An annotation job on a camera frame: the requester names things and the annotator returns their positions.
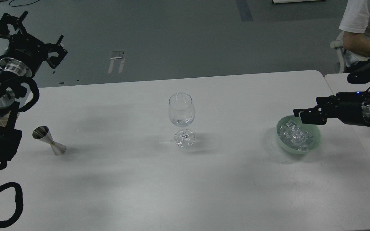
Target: chair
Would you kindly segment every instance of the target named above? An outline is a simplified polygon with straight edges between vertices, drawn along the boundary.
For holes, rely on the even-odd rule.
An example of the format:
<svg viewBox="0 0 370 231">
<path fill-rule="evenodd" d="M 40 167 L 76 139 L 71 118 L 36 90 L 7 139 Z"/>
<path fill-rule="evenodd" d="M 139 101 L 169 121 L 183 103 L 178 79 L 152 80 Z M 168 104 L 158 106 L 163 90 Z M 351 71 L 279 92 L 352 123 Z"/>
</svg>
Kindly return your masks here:
<svg viewBox="0 0 370 231">
<path fill-rule="evenodd" d="M 338 37 L 336 38 L 336 40 L 330 43 L 330 47 L 336 50 L 336 54 L 339 60 L 339 63 L 337 63 L 335 66 L 336 73 L 346 73 L 347 66 L 345 62 L 345 52 L 350 52 L 350 51 L 345 50 L 345 48 L 343 47 L 343 33 L 344 32 L 341 31 Z M 355 53 L 351 53 L 351 54 L 353 54 L 359 61 L 368 60 L 368 57 L 361 56 Z"/>
</svg>

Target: bowl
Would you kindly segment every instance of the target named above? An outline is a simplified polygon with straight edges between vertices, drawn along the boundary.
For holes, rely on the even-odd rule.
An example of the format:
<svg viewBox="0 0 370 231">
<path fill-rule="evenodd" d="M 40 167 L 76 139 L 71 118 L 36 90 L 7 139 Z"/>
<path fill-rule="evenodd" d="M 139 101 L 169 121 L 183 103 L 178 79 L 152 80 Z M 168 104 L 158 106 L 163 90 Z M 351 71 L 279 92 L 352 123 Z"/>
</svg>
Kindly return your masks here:
<svg viewBox="0 0 370 231">
<path fill-rule="evenodd" d="M 312 135 L 313 135 L 313 140 L 314 142 L 312 142 L 312 144 L 309 146 L 309 150 L 307 151 L 302 151 L 302 150 L 296 150 L 296 149 L 293 149 L 291 148 L 290 146 L 286 145 L 282 140 L 281 138 L 279 137 L 278 135 L 278 130 L 279 128 L 283 125 L 283 124 L 286 124 L 289 120 L 292 120 L 294 121 L 298 127 L 300 127 L 302 130 L 307 130 L 308 132 L 310 132 Z M 278 144 L 287 152 L 289 153 L 292 153 L 292 154 L 300 154 L 300 155 L 303 155 L 303 154 L 306 154 L 308 152 L 311 152 L 315 149 L 318 148 L 318 146 L 320 145 L 321 141 L 322 141 L 322 135 L 321 135 L 321 131 L 319 130 L 318 126 L 314 125 L 314 124 L 303 124 L 301 122 L 301 119 L 299 117 L 294 117 L 292 115 L 289 115 L 289 116 L 286 116 L 286 117 L 283 117 L 282 119 L 279 120 L 278 124 L 276 125 L 276 130 L 275 130 L 275 134 L 276 134 L 276 140 L 278 142 Z"/>
</svg>

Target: jigger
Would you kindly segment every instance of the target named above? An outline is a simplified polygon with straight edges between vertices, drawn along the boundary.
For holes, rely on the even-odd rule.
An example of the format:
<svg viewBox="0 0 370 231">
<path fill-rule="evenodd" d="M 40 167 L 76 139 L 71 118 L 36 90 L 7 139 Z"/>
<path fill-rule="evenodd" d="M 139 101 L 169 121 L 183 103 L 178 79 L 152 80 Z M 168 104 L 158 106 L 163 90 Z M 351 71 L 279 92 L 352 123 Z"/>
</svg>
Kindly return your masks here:
<svg viewBox="0 0 370 231">
<path fill-rule="evenodd" d="M 39 126 L 32 133 L 34 139 L 40 140 L 44 143 L 49 143 L 55 155 L 62 155 L 66 151 L 66 146 L 52 139 L 51 133 L 47 126 Z"/>
</svg>

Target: glass base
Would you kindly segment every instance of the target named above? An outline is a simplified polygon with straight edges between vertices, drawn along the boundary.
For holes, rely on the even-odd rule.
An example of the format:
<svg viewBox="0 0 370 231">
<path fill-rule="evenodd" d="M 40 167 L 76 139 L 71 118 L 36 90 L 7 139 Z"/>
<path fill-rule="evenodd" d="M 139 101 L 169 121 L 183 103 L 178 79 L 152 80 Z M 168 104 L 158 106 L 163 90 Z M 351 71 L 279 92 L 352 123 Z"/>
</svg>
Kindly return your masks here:
<svg viewBox="0 0 370 231">
<path fill-rule="evenodd" d="M 189 147 L 195 142 L 195 135 L 193 132 L 187 129 L 178 131 L 175 134 L 175 143 L 180 147 Z"/>
</svg>

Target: wine glass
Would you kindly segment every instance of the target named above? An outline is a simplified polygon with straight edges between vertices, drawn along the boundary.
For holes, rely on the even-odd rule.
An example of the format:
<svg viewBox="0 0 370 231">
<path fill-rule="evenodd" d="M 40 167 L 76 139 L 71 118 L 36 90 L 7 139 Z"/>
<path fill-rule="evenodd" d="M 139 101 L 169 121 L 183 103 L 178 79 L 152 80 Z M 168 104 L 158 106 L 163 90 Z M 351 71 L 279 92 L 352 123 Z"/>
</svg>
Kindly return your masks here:
<svg viewBox="0 0 370 231">
<path fill-rule="evenodd" d="M 186 127 L 194 121 L 195 108 L 187 93 L 176 93 L 169 98 L 169 119 L 178 127 Z M 183 148 L 193 145 L 195 135 L 187 129 L 175 134 L 175 143 Z"/>
</svg>

